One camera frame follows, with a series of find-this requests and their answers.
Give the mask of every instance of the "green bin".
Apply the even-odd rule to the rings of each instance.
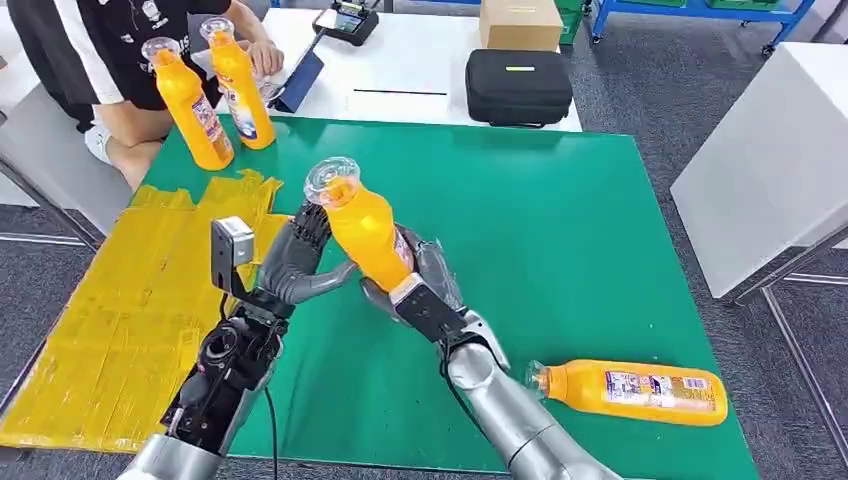
[[[562,18],[562,33],[559,34],[559,44],[571,45],[574,43],[577,29],[580,28],[583,13],[560,9],[559,16]]]
[[[730,8],[734,10],[774,10],[780,0],[707,0],[710,8]]]
[[[622,0],[627,3],[647,3],[649,5],[662,5],[665,7],[682,7],[686,0]]]
[[[554,3],[560,13],[563,11],[580,12],[583,10],[583,0],[554,0]]]

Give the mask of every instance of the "yellow tape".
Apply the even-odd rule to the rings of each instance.
[[[144,186],[118,219],[0,423],[0,444],[134,452],[218,321],[209,277],[213,219],[238,215],[256,233],[252,280],[283,222],[268,208],[282,182],[251,170],[185,190]]]

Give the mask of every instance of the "gray carpet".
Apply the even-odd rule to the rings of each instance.
[[[316,1],[293,0],[289,6],[314,6]],[[400,1],[396,5],[399,13],[477,13],[476,7],[466,6]],[[729,307],[709,296],[669,195],[676,176],[762,66],[760,46],[774,35],[776,26],[740,29],[732,21],[612,14],[605,38],[596,46],[588,42],[588,27],[584,24],[574,47],[564,51],[584,129],[635,136],[762,478],[848,477],[764,303],[755,299],[750,308]],[[0,209],[0,231],[8,230],[10,222],[34,225],[38,222],[28,219],[33,215],[37,213]],[[622,248],[626,247],[625,234]],[[13,352],[0,359],[8,362],[0,363],[0,387],[8,385],[23,364],[87,260],[81,249],[0,244],[0,271],[15,273],[0,285],[3,324],[13,332],[0,340]],[[848,255],[833,252],[809,269],[848,273]],[[844,427],[848,326],[842,318],[848,312],[848,292],[798,284],[782,284],[775,291]],[[125,456],[39,451],[27,461],[0,466],[0,478],[109,479],[127,461]],[[267,479],[270,472],[268,461],[230,460],[219,478]],[[281,478],[487,477],[287,464]],[[697,466],[691,478],[699,478]],[[727,478],[734,478],[733,472]]]

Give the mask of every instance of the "bottle label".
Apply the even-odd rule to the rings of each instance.
[[[200,122],[200,125],[203,127],[203,131],[206,132],[206,136],[209,140],[213,144],[220,143],[223,146],[222,150],[232,152],[233,145],[224,133],[221,121],[218,120],[218,115],[215,113],[212,105],[209,104],[209,100],[206,98],[206,95],[201,94],[191,105],[191,110],[194,112],[194,116],[197,117],[197,121]]]
[[[604,372],[604,375],[604,400],[610,403],[684,410],[716,409],[715,392],[704,378],[628,372]]]
[[[233,123],[236,124],[236,129],[239,135],[247,140],[256,140],[256,123],[253,121],[253,116],[250,114],[250,108],[241,101],[241,96],[233,88],[225,82],[221,82],[224,89],[224,97],[227,99],[227,106],[230,108],[230,115],[233,116]]]
[[[395,228],[395,253],[398,257],[400,257],[401,261],[404,265],[410,270],[415,268],[415,259],[412,256],[412,249],[409,248],[409,245],[406,243],[406,239],[403,238],[400,231]]]

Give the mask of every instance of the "orange bottle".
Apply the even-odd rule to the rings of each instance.
[[[241,141],[248,148],[261,150],[273,143],[276,134],[256,88],[250,57],[236,43],[234,32],[233,23],[224,17],[212,17],[200,26],[200,33],[209,41],[212,69],[224,87]]]
[[[324,207],[333,237],[363,275],[391,292],[412,273],[412,251],[395,227],[392,207],[362,185],[356,162],[345,157],[319,162],[303,191]]]
[[[233,144],[203,93],[200,78],[183,63],[176,40],[156,37],[141,52],[156,70],[156,88],[182,133],[194,162],[221,170],[233,160]]]
[[[727,417],[719,378],[694,368],[601,360],[547,367],[532,362],[527,383],[542,395],[586,413],[712,426]]]

